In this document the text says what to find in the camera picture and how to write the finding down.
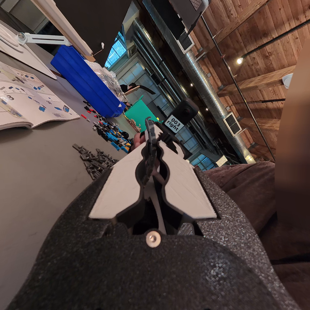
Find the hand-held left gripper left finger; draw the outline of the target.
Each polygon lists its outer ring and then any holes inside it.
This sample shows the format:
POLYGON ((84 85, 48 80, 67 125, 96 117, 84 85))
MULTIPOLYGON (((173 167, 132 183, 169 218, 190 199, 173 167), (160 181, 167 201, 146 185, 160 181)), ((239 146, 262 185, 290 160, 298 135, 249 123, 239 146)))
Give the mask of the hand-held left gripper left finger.
POLYGON ((90 214, 90 219, 137 223, 145 212, 143 179, 146 176, 148 143, 126 155, 112 167, 90 214))

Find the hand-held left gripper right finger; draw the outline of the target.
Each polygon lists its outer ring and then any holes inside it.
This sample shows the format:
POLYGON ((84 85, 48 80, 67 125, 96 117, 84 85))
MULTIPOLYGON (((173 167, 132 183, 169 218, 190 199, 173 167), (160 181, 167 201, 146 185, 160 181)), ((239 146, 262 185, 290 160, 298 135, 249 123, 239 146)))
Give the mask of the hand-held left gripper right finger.
POLYGON ((164 184, 164 200, 167 205, 194 220, 215 219, 217 214, 211 205, 193 166, 160 141, 161 161, 167 167, 164 184))

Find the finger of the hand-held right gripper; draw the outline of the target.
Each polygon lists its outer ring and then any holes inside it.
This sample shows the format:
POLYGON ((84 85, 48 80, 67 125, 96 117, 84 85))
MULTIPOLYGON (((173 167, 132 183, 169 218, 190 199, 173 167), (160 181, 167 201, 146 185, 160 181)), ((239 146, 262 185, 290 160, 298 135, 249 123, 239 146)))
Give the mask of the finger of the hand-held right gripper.
POLYGON ((168 132, 158 126, 152 126, 152 143, 164 142, 167 143, 168 132))

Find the pile of grey track pieces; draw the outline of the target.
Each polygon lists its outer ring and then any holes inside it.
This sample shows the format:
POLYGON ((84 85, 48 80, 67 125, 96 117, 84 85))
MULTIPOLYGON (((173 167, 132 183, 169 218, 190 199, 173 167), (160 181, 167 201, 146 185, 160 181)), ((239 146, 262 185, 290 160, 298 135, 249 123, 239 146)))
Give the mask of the pile of grey track pieces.
POLYGON ((98 179, 106 169, 111 168, 119 162, 119 160, 113 159, 109 154, 106 154, 100 149, 96 149, 97 154, 93 154, 83 146, 73 144, 72 147, 79 152, 79 156, 92 180, 98 179))

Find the grey desk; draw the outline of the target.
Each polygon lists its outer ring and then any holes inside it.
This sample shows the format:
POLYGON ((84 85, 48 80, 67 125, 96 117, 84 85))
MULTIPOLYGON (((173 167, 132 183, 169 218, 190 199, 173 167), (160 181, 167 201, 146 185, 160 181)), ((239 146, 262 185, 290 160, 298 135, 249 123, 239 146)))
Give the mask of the grey desk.
POLYGON ((92 182, 73 144, 126 156, 84 118, 1 130, 1 309, 24 283, 57 218, 92 182))

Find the person's right hand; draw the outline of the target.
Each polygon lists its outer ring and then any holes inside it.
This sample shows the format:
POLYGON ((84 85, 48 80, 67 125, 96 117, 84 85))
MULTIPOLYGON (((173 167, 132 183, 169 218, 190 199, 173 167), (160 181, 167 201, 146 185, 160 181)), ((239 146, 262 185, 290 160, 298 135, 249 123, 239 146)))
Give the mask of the person's right hand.
POLYGON ((133 144, 131 145, 130 151, 132 152, 138 146, 146 141, 145 133, 137 133, 134 135, 133 144))

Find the white air vent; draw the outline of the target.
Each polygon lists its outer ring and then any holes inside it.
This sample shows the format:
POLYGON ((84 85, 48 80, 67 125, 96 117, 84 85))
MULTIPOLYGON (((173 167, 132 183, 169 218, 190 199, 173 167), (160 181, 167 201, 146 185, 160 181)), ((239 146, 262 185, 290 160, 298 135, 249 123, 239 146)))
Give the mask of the white air vent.
POLYGON ((233 114, 233 112, 229 113, 223 119, 223 122, 227 126, 227 128, 230 131, 230 133, 232 134, 232 136, 236 136, 242 131, 242 128, 241 128, 239 122, 237 121, 235 115, 233 114))
POLYGON ((190 34, 187 33, 185 29, 183 33, 180 35, 179 39, 177 40, 177 44, 179 45, 183 54, 186 54, 188 51, 192 49, 194 46, 194 42, 190 34))

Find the heap of blue black bricks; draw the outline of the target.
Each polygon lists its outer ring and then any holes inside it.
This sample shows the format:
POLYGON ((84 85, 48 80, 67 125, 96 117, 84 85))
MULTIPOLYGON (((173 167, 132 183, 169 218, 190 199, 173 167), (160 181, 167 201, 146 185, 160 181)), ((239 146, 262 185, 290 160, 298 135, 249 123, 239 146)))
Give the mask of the heap of blue black bricks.
POLYGON ((129 153, 133 139, 127 132, 122 131, 116 123, 109 122, 105 118, 99 118, 97 122, 93 122, 93 130, 105 141, 110 142, 116 150, 129 153))

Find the clear plastic bags bundle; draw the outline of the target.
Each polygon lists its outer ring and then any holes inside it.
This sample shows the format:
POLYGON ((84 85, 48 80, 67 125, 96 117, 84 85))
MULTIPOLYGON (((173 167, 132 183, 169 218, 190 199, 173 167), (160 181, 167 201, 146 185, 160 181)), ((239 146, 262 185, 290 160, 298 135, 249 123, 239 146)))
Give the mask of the clear plastic bags bundle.
POLYGON ((117 76, 114 72, 108 71, 106 68, 100 66, 96 62, 84 60, 88 66, 95 72, 95 74, 103 81, 103 83, 112 91, 120 102, 126 103, 128 99, 121 89, 117 76))

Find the blue plastic bin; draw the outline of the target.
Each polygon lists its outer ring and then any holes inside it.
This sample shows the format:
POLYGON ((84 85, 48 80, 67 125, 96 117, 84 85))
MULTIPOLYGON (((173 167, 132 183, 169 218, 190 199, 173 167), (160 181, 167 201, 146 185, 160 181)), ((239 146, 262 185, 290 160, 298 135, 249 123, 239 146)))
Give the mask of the blue plastic bin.
POLYGON ((117 99, 74 47, 60 46, 51 64, 100 115, 117 118, 122 114, 125 104, 117 99))

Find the black panel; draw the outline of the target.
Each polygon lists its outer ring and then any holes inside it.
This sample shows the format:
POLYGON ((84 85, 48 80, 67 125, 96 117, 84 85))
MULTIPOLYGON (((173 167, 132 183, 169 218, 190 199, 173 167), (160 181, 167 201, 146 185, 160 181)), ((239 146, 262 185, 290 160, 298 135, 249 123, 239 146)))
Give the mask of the black panel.
POLYGON ((131 0, 32 0, 89 61, 105 65, 131 0))

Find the building instruction booklet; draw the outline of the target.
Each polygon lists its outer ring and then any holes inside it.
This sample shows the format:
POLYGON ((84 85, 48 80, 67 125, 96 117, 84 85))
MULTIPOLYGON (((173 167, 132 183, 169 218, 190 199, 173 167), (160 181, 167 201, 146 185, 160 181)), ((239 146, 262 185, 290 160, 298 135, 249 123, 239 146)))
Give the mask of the building instruction booklet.
POLYGON ((0 64, 0 130, 33 129, 52 121, 71 121, 78 115, 35 75, 0 64))

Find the white adjustable stand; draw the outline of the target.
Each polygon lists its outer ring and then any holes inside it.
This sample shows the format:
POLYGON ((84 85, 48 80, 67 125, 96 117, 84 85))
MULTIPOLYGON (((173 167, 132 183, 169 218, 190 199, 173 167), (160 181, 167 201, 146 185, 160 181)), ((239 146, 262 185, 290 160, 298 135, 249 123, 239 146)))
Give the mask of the white adjustable stand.
POLYGON ((4 25, 0 25, 0 50, 14 59, 56 80, 56 75, 29 48, 28 44, 66 45, 71 43, 64 36, 17 33, 14 34, 4 25))

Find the silver ventilation duct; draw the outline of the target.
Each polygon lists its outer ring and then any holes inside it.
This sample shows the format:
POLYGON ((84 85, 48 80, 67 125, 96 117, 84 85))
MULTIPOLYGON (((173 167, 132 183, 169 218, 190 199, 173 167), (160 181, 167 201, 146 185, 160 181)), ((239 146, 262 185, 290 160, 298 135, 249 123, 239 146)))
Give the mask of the silver ventilation duct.
MULTIPOLYGON (((168 67, 163 61, 163 58, 157 52, 154 47, 153 39, 150 37, 146 28, 143 26, 139 18, 135 18, 133 21, 133 29, 143 43, 145 43, 147 50, 150 52, 151 56, 154 57, 155 62, 159 65, 161 69, 164 70, 164 73, 168 77, 168 80, 176 86, 177 91, 181 95, 185 95, 185 89, 182 88, 173 74, 169 71, 168 67)), ((244 140, 241 137, 241 134, 233 135, 230 131, 230 127, 226 124, 225 120, 228 118, 228 112, 225 109, 225 106, 221 102, 220 98, 215 92, 215 89, 211 85, 209 78, 202 69, 202 67, 196 63, 196 57, 192 51, 187 52, 186 54, 178 54, 175 45, 178 44, 172 41, 169 41, 169 46, 173 50, 174 54, 178 58, 178 61, 182 65, 185 73, 188 75, 190 81, 198 91, 200 97, 202 98, 205 106, 208 108, 208 111, 211 112, 213 118, 218 124, 219 128, 226 136, 227 140, 240 157, 242 163, 253 164, 255 159, 252 154, 249 152, 244 140)))

